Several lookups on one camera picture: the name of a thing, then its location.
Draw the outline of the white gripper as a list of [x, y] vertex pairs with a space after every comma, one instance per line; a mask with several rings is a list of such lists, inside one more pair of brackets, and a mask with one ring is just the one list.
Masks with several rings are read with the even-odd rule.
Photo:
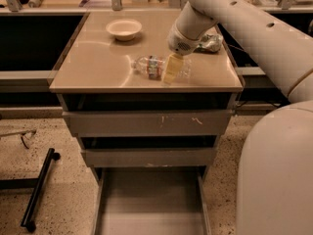
[[196, 26], [180, 25], [175, 23], [167, 36], [168, 48], [176, 53], [168, 56], [162, 81], [170, 84], [177, 76], [180, 69], [184, 65], [182, 56], [189, 55], [194, 52], [200, 43], [203, 30]]

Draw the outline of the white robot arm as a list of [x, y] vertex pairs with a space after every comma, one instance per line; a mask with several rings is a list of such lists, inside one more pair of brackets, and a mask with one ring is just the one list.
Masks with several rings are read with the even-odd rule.
[[222, 24], [289, 100], [243, 145], [237, 235], [313, 235], [313, 38], [245, 0], [187, 0], [170, 29], [178, 58]]

